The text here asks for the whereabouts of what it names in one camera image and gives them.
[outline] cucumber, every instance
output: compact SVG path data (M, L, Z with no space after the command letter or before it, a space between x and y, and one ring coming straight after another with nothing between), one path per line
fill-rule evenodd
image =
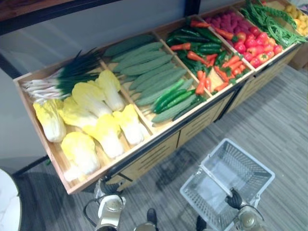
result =
M187 90L192 85L192 83L193 83L193 78L190 78L190 79L186 80L185 83L182 86L180 86L179 89L186 89Z
M186 100L180 102L179 104L165 110L161 114L156 115L153 119L153 123L161 123L168 119L173 118L176 114L178 114L180 111L184 110L186 107L189 107L191 103L195 100L197 96L195 94L191 95Z
M138 35L108 47L104 56L110 57L154 40L153 35Z
M168 86L170 86L171 84L175 83L176 81L178 81L184 74L186 73L186 70L181 70L181 72L178 72L176 75L173 75L169 78L166 78L165 81L160 81L158 83L156 83L155 85L147 88L146 90L144 90L141 93L141 97L144 97L145 95L150 95L153 94L161 89L164 89Z
M124 59L113 69L114 72L120 72L123 69L134 66L137 64L142 64L148 61L151 61L153 59L156 59L158 57L164 56L166 53L164 51L149 51L145 52L143 54L139 54L135 57L132 57L130 59Z
M142 46L142 47L139 47L139 48L134 49L134 50L132 50L132 51L126 52L125 54L122 54L122 55L120 55L120 56L117 56L117 57L113 58L113 59L111 60L111 62L117 63L117 62L120 62L120 61L122 61L122 60L135 57L136 55L142 54L142 53L144 53L144 52L158 50L158 49L161 48L162 46L163 46L163 44L162 44L161 42L152 42L152 43L150 43L150 44L146 44L146 45L144 45L144 46Z
M144 73L143 75L139 76L129 87L129 90L134 90L137 88L137 86L139 84L141 84L142 82L146 81L148 78L155 76L165 70L171 69L174 67L174 63L167 63L164 64L162 66L160 66L159 68L156 68L152 71L149 71L147 73Z
M159 57L157 59L151 60L149 62L125 68L124 70L121 71L121 73L124 74L124 75L129 75L129 76L141 75L143 73L146 73L150 70L153 70L155 68L158 68L158 67L170 62L172 57L173 56L171 54L167 54L167 55L164 55L164 56Z
M136 79L137 77L134 77L134 76L128 76L126 77L124 80L121 81L121 84L123 83L127 83L127 82L132 82Z
M161 96L166 90L169 90L171 87L164 88L154 93L153 95L149 95L148 97L144 97L135 101L137 106L146 106L153 103L159 96Z
M161 102L159 102L156 107L154 108L153 112L154 113L160 113L161 110L167 106L171 101L173 101L174 99L176 99L177 97L179 97L180 95L186 93L185 89L180 89L177 91L172 91L167 95L167 98Z
M145 89L155 85L159 81L164 81L166 78L170 78L172 75L176 75L177 73L182 73L183 68L177 67L177 68L172 68L166 71L163 71L155 76L152 76L151 78L148 78L146 81L141 83L136 89L136 92L142 92Z
M175 91L175 90L177 90L179 87L181 87L182 85L183 85L183 83L186 83L187 81L185 81L184 79L180 79L178 82L176 82L175 84L173 84L170 88L168 88L168 90L166 90L166 91L164 91L163 92L163 94L161 94L156 100L155 100L155 102L152 104L152 106L151 106L151 111L153 111L154 109L155 109L155 106L158 104L158 103L160 103L160 102L162 102L163 100L165 100L167 97L168 97L168 95L169 95L169 93L170 92L172 92L172 91Z
M180 111L175 117L173 117L172 121L180 118L182 115L186 114L187 112L198 106L200 103L203 103L204 101L205 98L203 97L196 98L196 100L194 100L189 107L186 107L184 110Z

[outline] dark green cucumber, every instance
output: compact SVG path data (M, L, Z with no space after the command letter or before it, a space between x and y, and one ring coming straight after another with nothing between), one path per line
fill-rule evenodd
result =
M187 91L186 93L178 96L177 98L175 98L173 101L171 101L170 103L168 103L167 106L165 106L163 109L160 110L160 113L165 111L165 110L168 110L169 108L177 105L178 103L186 100L188 97L190 97L192 94L195 93L195 89L193 90L190 90L190 91Z
M182 70L182 73L179 72L177 75L173 75L170 78L166 78L165 81L160 81L156 83L155 85L144 90L141 93L141 97L144 95L153 94L163 88L166 88L167 86L170 86L171 84L177 82L184 74L186 74L186 70Z
M153 77L153 76L155 76L155 75L157 75L157 74L159 74L163 71L172 69L173 67L174 67L174 63L167 63L167 64L160 66L159 68L153 69L149 72L142 74L130 85L129 90L136 89L139 84L146 81L148 78L151 78L151 77Z
M146 73L150 70L153 70L155 68L158 68L168 62L172 59L171 54L166 54L162 57L159 57L157 59L151 60L149 62L143 63L143 64L138 64L134 66L130 66L128 68L125 68L124 70L121 71L122 74L124 75L141 75L143 73Z
M207 28L197 28L194 27L194 29L202 35L204 38L211 40L212 42L221 44L221 40L217 38L209 29Z
M114 56L134 47L151 42L152 40L154 40L153 35L138 35L108 47L104 53L104 56Z
M146 63L148 61L151 61L153 59L157 59L159 57L162 57L166 55L164 51L148 51L139 55L136 55L129 59L124 59L113 69L114 72L121 72L125 68L128 68L130 66Z
M161 102L158 102L156 107L154 108L153 112L155 113L160 113L160 111L167 106L171 101L173 101L174 99L176 99L177 97L179 97L180 95L186 93L187 90L185 89L180 89L180 90L176 90L176 91L172 91L170 92L167 97L162 100Z
M172 68L166 71L163 71L155 76L152 76L151 78L148 78L146 81L141 83L136 89L136 92L142 92L147 88L150 88L151 86L155 85L159 81L165 81L166 78L170 78L173 75L178 75L179 73L183 72L183 68L177 67Z
M198 52L201 54L217 54L220 53L220 49L217 48L198 48Z
M182 115L186 114L187 112L189 112L190 110L192 110L193 108L195 108L204 101L205 99L203 97L198 97L197 100L192 102L192 104L189 107L185 108L183 111L179 112L175 117L173 117L172 121L180 118Z
M152 42L152 43L146 44L144 46L141 46L139 48L136 48L132 51L126 52L125 54L122 54L120 56L114 57L111 61L114 62L114 63L118 63L122 60L135 57L136 55L142 54L144 52L156 51L159 48L161 48L162 46L163 46L163 44L161 42Z
M153 123L161 123L168 119L172 119L177 113L187 108L191 103L195 100L197 96L195 94L191 95L188 99L184 100L183 102L180 102L178 105L175 105L174 107L171 107L164 112L156 115L153 119Z

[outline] black cable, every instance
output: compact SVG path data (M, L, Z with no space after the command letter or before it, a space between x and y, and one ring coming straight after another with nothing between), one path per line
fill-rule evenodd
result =
M101 199L103 199L103 198L106 197L106 196L110 196L110 195L117 195L117 196L120 198L122 204L124 204L122 197L119 196L118 194L106 194L106 195L101 196L101 197L99 197L99 198L94 198L94 199L89 200L89 201L87 202L87 204L83 207L83 210L82 210L83 215L85 216L85 218L86 218L94 227L96 226L96 224L95 224L95 222L88 216L88 214L87 214L87 207L88 207L88 205L89 205L90 203L92 203L92 202L98 202L98 203L99 203Z

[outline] yellow vegetable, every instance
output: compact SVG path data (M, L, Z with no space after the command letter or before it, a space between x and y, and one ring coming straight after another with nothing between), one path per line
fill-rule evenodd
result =
M306 25L305 22L301 22L299 27L302 28L302 29L305 29L307 27L307 25Z
M34 103L33 107L45 136L50 142L60 142L66 134L66 128L58 113L63 102L61 100L47 100L43 105Z
M142 129L132 104L127 105L123 112L113 112L113 116L124 131L125 137L131 145L143 141Z
M296 18L296 19L294 19L294 22L296 23L297 28L299 28L299 26L300 26L301 22L300 22L297 18Z
M104 114L98 118L96 126L85 126L83 130L101 144L110 158L115 158L124 152L118 138L121 129L112 115Z
M94 140L82 132L68 133L61 148L67 159L73 161L84 174L90 174L100 167Z
M112 113L110 108L103 102L106 99L104 92L95 84L75 84L72 96L78 105L92 112L97 117Z
M86 125L96 125L97 117L80 107L71 96L64 100L63 108L59 109L58 112L68 125L79 128L83 128Z
M106 103L113 111L120 111L124 108L124 103L119 95L121 85L119 80L110 70L104 70L95 82L104 91Z

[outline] wooden drawer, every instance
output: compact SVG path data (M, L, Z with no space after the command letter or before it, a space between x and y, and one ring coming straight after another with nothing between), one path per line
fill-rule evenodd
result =
M247 83L243 86L237 97L234 99L230 108L227 110L227 113L232 111L235 107L240 105L258 90L260 90L264 85L269 83L274 77L276 77L280 71L291 61L295 56L299 48L290 52L288 55L280 59L276 64L269 67L265 71L257 74L257 77L252 77L251 80L248 80Z
M134 163L121 171L121 174L132 180L136 180L143 174L147 173L151 168L153 168L160 161L170 155L174 150L176 150L179 133L180 132L175 133L170 138L161 142L152 150L144 154Z
M180 138L178 142L178 147L181 147L185 142L194 137L197 133L202 131L208 125L210 125L224 109L225 105L228 103L229 99L233 93L220 100L215 105L207 109L203 114L198 116L195 120L190 122L180 131Z

